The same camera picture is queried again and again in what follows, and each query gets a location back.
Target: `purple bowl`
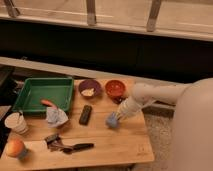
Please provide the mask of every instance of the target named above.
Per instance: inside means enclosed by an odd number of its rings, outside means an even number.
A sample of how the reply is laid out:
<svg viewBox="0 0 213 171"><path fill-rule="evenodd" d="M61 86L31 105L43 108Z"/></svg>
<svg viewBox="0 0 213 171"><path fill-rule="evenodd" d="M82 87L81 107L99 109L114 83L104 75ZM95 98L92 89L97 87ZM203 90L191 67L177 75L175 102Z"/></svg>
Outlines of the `purple bowl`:
<svg viewBox="0 0 213 171"><path fill-rule="evenodd" d="M94 89L92 95L82 94L82 92L84 90L91 90L91 89ZM81 93L81 95L86 98L93 98L102 93L101 84L98 81L93 80L93 79L87 79L87 80L82 81L78 86L78 90Z"/></svg>

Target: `brown bowl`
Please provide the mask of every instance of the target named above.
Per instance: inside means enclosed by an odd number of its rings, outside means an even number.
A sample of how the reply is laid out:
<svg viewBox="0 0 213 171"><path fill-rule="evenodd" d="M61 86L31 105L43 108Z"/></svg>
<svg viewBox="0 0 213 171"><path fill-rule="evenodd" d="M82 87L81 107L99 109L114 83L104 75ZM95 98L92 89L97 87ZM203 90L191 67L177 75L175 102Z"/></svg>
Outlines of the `brown bowl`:
<svg viewBox="0 0 213 171"><path fill-rule="evenodd" d="M82 81L78 90L80 94L85 98L93 98L99 96L102 93L101 84L94 79L87 79Z"/></svg>
<svg viewBox="0 0 213 171"><path fill-rule="evenodd" d="M117 99L124 95L126 87L124 83L119 80L110 80L106 83L105 90L111 99Z"/></svg>

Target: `plastic tray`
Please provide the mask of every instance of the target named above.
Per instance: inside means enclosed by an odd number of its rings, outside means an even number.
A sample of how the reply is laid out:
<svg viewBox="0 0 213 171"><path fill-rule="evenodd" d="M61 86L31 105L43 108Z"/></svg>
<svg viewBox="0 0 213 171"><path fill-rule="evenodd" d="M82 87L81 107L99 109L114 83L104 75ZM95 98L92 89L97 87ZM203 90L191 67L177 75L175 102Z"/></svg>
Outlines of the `plastic tray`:
<svg viewBox="0 0 213 171"><path fill-rule="evenodd" d="M71 105L74 81L72 78L29 78L13 105L12 111L22 110L24 114L46 112L42 99L48 99L68 112Z"/></svg>

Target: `wooden table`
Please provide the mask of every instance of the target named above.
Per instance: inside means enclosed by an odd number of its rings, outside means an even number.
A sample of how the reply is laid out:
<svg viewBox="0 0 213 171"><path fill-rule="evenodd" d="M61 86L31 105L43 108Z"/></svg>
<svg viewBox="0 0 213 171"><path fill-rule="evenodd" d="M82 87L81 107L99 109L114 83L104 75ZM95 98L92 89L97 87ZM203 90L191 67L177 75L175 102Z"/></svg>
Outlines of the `wooden table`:
<svg viewBox="0 0 213 171"><path fill-rule="evenodd" d="M127 87L127 95L134 84L132 79L120 79ZM74 100L69 114L69 122L61 129L49 128L45 119L26 117L29 131L23 135L11 132L9 139L19 137L29 149L28 155L21 161L8 157L3 152L0 170L41 170L73 168L87 166L106 166L131 163L143 163L154 160L152 147L143 114L123 121L119 129L111 130L105 125L105 119L116 111L114 104L106 95L85 100L77 91L81 80L75 81ZM104 88L106 79L98 80ZM88 126L79 125L78 120L85 104L93 107ZM76 152L71 155L62 152L50 152L44 138L58 132L64 144L94 143L95 148Z"/></svg>

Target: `blue sponge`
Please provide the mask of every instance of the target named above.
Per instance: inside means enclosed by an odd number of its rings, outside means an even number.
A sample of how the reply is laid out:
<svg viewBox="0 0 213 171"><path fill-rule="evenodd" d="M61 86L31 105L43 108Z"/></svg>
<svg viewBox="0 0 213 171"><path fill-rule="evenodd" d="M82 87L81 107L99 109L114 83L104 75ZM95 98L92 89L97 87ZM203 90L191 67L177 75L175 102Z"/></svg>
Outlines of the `blue sponge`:
<svg viewBox="0 0 213 171"><path fill-rule="evenodd" d="M117 128L118 127L118 120L116 117L116 113L112 112L106 119L106 125L110 128Z"/></svg>

